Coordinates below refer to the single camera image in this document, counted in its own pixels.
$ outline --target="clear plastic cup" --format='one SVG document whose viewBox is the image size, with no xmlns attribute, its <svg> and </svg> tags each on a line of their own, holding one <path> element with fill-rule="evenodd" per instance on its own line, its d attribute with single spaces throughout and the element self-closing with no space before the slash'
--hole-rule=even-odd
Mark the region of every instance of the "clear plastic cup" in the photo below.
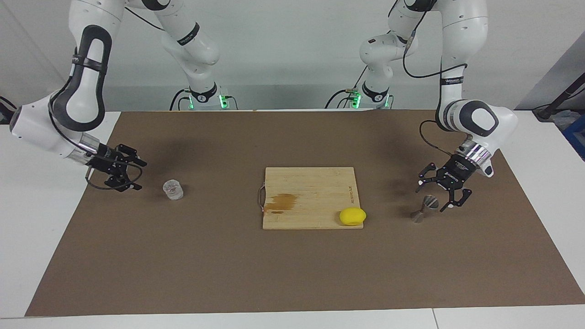
<svg viewBox="0 0 585 329">
<path fill-rule="evenodd" d="M 163 191 L 167 194 L 167 197 L 173 201 L 183 198 L 183 188 L 181 187 L 181 184 L 174 179 L 167 181 L 163 185 Z"/>
</svg>

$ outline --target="blue crate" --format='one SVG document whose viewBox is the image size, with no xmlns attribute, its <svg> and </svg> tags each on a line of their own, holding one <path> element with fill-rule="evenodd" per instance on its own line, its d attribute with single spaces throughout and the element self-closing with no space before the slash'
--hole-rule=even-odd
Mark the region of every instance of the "blue crate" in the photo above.
<svg viewBox="0 0 585 329">
<path fill-rule="evenodd" d="M 565 138 L 573 145 L 577 153 L 585 159 L 585 115 L 563 131 Z"/>
</svg>

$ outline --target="metal jigger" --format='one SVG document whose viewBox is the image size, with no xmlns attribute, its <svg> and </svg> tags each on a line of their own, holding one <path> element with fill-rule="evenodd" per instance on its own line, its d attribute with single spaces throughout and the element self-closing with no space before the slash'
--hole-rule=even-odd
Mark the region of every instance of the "metal jigger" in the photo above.
<svg viewBox="0 0 585 329">
<path fill-rule="evenodd" d="M 422 207 L 419 211 L 415 211 L 410 215 L 412 221 L 419 224 L 425 219 L 427 214 L 439 209 L 439 199 L 434 196 L 426 196 L 422 199 Z"/>
</svg>

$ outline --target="brown stain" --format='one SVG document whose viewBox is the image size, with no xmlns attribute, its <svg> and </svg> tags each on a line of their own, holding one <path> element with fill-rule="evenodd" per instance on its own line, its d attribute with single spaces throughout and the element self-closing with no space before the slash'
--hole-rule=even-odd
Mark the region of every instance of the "brown stain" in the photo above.
<svg viewBox="0 0 585 329">
<path fill-rule="evenodd" d="M 267 204 L 266 210 L 290 210 L 297 204 L 297 196 L 292 194 L 279 194 L 275 197 L 270 197 L 272 202 Z M 282 214 L 282 211 L 273 212 L 274 214 Z"/>
</svg>

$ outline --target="brown table mat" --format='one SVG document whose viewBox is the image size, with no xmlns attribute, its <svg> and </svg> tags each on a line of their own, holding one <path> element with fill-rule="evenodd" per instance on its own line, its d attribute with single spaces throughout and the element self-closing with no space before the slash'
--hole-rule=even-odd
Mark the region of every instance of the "brown table mat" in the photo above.
<svg viewBox="0 0 585 329">
<path fill-rule="evenodd" d="M 27 316 L 583 304 L 502 155 L 463 208 L 413 224 L 448 158 L 429 111 L 123 113 L 110 145 L 149 163 L 142 191 L 88 188 Z M 425 127 L 448 150 L 462 134 Z M 363 230 L 264 231 L 266 167 L 354 167 Z M 180 201 L 161 187 L 179 180 Z"/>
</svg>

